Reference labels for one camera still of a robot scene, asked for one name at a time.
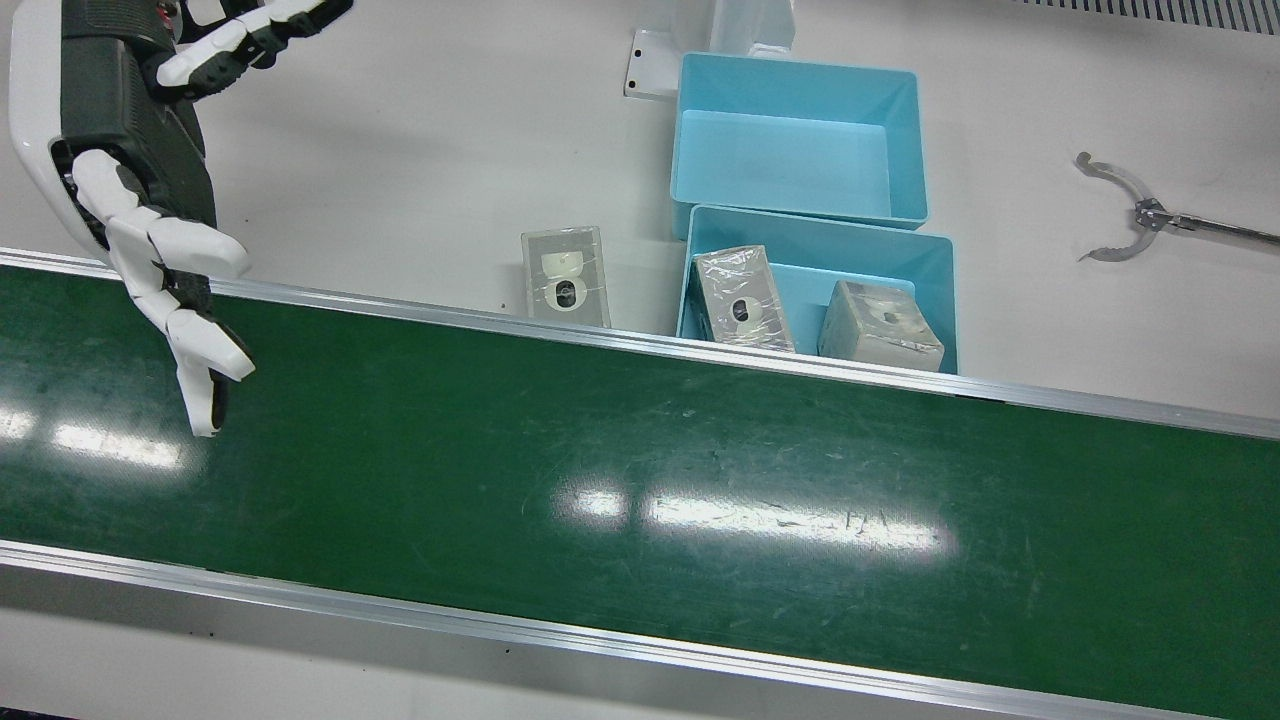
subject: metal rod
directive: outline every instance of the metal rod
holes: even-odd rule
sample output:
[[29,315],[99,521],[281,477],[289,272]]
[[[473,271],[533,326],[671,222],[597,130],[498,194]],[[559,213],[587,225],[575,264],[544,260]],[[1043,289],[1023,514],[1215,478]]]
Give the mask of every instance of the metal rod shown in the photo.
[[1213,231],[1239,237],[1248,237],[1251,240],[1261,240],[1262,242],[1270,242],[1272,245],[1280,245],[1280,234],[1242,228],[1239,225],[1220,223],[1217,220],[1207,220],[1196,215],[1172,215],[1169,222],[1172,223],[1174,227],[1184,231]]

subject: white box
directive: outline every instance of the white box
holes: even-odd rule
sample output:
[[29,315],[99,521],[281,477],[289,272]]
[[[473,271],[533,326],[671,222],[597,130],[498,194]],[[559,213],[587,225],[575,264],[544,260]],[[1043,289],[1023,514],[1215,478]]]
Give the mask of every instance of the white box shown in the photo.
[[840,281],[818,338],[818,355],[937,372],[946,348],[902,290]]
[[763,245],[698,255],[694,265],[707,337],[727,345],[795,352]]

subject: black oval hole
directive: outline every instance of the black oval hole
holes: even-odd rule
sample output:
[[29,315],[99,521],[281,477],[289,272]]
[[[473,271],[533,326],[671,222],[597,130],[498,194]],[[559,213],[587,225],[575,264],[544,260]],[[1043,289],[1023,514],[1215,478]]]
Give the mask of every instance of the black oval hole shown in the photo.
[[577,288],[570,281],[556,283],[556,305],[572,307],[577,302]]

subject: vent grille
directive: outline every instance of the vent grille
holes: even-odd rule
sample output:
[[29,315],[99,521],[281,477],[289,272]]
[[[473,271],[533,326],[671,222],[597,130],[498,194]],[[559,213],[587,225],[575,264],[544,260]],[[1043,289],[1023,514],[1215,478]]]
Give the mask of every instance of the vent grille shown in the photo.
[[1021,0],[1021,3],[1262,35],[1280,32],[1280,0]]

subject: plastic box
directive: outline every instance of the plastic box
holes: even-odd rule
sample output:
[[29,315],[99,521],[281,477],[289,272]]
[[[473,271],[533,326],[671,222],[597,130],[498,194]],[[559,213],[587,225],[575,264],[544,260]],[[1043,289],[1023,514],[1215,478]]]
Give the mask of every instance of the plastic box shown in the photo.
[[955,260],[951,241],[934,234],[858,223],[699,205],[692,210],[686,275],[676,334],[703,336],[690,292],[695,255],[763,245],[782,296],[796,352],[818,354],[836,282],[888,284],[909,292],[946,347],[941,373],[957,373]]
[[681,240],[698,204],[920,227],[929,210],[915,74],[685,55],[671,197]]

